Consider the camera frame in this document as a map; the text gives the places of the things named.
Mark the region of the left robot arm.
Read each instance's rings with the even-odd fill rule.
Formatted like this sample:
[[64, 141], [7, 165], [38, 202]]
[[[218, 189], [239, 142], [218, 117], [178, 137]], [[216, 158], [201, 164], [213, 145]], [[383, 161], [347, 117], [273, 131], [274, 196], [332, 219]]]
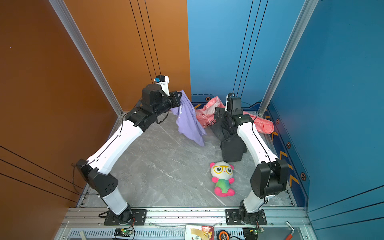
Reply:
[[181, 105], [181, 92], [166, 93], [166, 87], [149, 84], [142, 90], [139, 105], [126, 113], [120, 128], [110, 139], [87, 160], [76, 163], [83, 179], [97, 192], [108, 207], [108, 216], [119, 225], [132, 223], [131, 206], [118, 189], [119, 181], [111, 170], [125, 150], [140, 137], [153, 123], [159, 124], [158, 116]]

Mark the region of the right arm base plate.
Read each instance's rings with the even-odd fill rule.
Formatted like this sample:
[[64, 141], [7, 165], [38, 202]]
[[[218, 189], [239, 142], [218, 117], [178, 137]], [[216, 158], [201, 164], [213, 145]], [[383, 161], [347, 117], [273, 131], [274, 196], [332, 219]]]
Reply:
[[260, 210], [256, 213], [248, 213], [246, 210], [239, 209], [226, 209], [226, 222], [229, 226], [234, 225], [260, 225], [266, 226], [267, 217], [264, 210]]

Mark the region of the purple cloth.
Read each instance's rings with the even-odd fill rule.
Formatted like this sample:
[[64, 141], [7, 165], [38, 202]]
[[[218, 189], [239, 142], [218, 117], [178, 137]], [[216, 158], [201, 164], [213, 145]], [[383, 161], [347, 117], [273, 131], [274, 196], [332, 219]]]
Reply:
[[180, 106], [171, 109], [171, 112], [177, 117], [176, 123], [178, 125], [178, 131], [199, 146], [204, 147], [205, 143], [203, 136], [207, 133], [197, 120], [196, 111], [191, 101], [183, 90], [181, 90], [181, 93]]

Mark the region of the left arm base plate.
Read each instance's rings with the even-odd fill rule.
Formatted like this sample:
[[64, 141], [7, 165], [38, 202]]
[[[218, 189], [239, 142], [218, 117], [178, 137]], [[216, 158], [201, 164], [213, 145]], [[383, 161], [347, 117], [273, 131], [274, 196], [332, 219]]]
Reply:
[[128, 209], [122, 214], [116, 215], [111, 210], [105, 216], [105, 226], [143, 226], [147, 217], [146, 209]]

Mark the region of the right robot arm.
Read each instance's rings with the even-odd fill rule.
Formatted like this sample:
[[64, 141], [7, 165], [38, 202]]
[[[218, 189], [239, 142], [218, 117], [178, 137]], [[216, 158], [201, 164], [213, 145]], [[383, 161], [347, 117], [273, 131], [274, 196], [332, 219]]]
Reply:
[[212, 181], [218, 197], [231, 197], [235, 191], [234, 162], [242, 160], [249, 152], [255, 162], [255, 170], [250, 179], [251, 191], [241, 201], [237, 217], [229, 217], [228, 224], [266, 225], [262, 209], [270, 199], [287, 189], [289, 164], [280, 160], [264, 142], [255, 125], [255, 119], [245, 114], [241, 98], [229, 93], [224, 108], [215, 109], [213, 125], [215, 135], [222, 141], [223, 161], [211, 163]]

